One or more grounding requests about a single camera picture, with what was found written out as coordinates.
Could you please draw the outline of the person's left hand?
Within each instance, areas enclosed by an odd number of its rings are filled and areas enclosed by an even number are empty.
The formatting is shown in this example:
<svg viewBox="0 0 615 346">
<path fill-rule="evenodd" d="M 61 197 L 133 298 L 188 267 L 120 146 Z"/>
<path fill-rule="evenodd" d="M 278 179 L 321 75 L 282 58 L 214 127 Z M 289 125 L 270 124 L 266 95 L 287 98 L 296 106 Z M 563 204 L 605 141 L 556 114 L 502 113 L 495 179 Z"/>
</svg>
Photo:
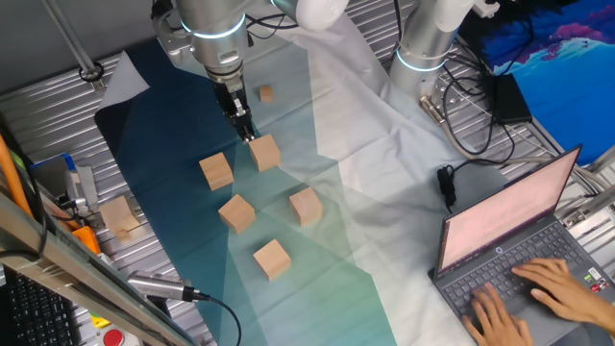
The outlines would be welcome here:
<svg viewBox="0 0 615 346">
<path fill-rule="evenodd" d="M 462 316 L 461 322 L 478 346 L 534 345 L 526 321 L 507 312 L 503 300 L 491 284 L 473 292 L 472 308 L 480 331 L 468 316 Z"/>
</svg>

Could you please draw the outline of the person's right hand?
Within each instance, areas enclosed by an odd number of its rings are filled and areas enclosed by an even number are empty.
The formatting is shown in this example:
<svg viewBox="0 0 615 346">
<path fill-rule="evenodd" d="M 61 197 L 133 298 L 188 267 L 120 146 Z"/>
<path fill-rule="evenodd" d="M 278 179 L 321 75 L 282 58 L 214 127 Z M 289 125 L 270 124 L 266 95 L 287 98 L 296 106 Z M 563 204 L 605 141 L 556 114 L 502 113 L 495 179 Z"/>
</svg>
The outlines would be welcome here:
<svg viewBox="0 0 615 346">
<path fill-rule="evenodd" d="M 512 272 L 537 284 L 530 295 L 557 316 L 614 330 L 614 306 L 574 279 L 563 259 L 531 259 Z"/>
</svg>

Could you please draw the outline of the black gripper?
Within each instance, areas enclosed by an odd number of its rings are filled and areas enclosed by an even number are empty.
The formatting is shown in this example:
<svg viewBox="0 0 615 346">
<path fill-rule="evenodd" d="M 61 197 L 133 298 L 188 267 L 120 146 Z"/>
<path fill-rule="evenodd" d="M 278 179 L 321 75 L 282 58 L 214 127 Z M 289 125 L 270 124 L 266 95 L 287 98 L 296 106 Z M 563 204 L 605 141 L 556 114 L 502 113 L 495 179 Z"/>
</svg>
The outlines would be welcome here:
<svg viewBox="0 0 615 346">
<path fill-rule="evenodd" d="M 244 143 L 254 140 L 256 135 L 252 122 L 252 113 L 247 102 L 244 78 L 242 76 L 233 77 L 225 82 L 213 81 L 212 84 L 217 104 L 224 115 L 230 119 L 237 135 Z M 237 115 L 235 100 L 241 104 L 243 112 L 241 115 Z"/>
</svg>

